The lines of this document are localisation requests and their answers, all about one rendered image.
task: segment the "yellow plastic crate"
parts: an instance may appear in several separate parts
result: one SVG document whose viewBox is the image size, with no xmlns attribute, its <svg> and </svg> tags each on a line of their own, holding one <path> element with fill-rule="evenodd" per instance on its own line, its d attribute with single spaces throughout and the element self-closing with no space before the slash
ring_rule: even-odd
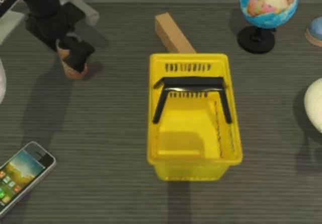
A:
<svg viewBox="0 0 322 224">
<path fill-rule="evenodd" d="M 218 180 L 243 158 L 228 58 L 150 57 L 147 159 L 165 181 Z"/>
</svg>

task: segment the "black globe base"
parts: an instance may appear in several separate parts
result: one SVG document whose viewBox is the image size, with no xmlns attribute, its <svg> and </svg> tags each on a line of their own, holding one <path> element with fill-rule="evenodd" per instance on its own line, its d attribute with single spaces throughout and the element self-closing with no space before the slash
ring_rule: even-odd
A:
<svg viewBox="0 0 322 224">
<path fill-rule="evenodd" d="M 275 37 L 272 32 L 275 30 L 260 29 L 255 26 L 243 28 L 237 36 L 238 44 L 249 53 L 268 53 L 275 46 Z"/>
</svg>

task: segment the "white phone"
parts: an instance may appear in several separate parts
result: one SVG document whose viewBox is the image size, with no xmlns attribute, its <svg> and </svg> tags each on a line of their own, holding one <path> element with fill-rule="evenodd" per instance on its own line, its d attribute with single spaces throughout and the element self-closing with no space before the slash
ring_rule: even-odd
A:
<svg viewBox="0 0 322 224">
<path fill-rule="evenodd" d="M 54 167 L 56 159 L 30 142 L 0 167 L 0 218 L 30 192 Z"/>
</svg>

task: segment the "wooden floor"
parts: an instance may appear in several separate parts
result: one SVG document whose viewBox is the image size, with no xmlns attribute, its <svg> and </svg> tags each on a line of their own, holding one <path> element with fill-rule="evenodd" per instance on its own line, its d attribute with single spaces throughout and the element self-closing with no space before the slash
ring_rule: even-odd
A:
<svg viewBox="0 0 322 224">
<path fill-rule="evenodd" d="M 303 110 L 321 77 L 322 49 L 304 37 L 322 5 L 300 5 L 276 47 L 251 55 L 236 43 L 238 5 L 97 4 L 90 77 L 70 81 L 57 57 L 21 25 L 0 48 L 8 89 L 0 105 L 0 161 L 34 140 L 56 169 L 4 224 L 320 223 L 322 135 Z M 165 52 L 154 15 L 170 12 L 199 52 L 228 55 L 244 161 L 219 182 L 159 181 L 146 161 L 148 60 Z"/>
</svg>

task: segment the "crate handle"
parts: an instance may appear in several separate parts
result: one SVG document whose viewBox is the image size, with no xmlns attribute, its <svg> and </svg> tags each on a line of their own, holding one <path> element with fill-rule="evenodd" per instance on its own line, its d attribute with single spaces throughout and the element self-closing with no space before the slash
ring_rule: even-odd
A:
<svg viewBox="0 0 322 224">
<path fill-rule="evenodd" d="M 160 121 L 168 94 L 173 91 L 219 92 L 226 122 L 232 123 L 223 77 L 164 77 L 153 88 L 156 89 L 162 84 L 163 89 L 152 120 L 154 124 Z"/>
</svg>

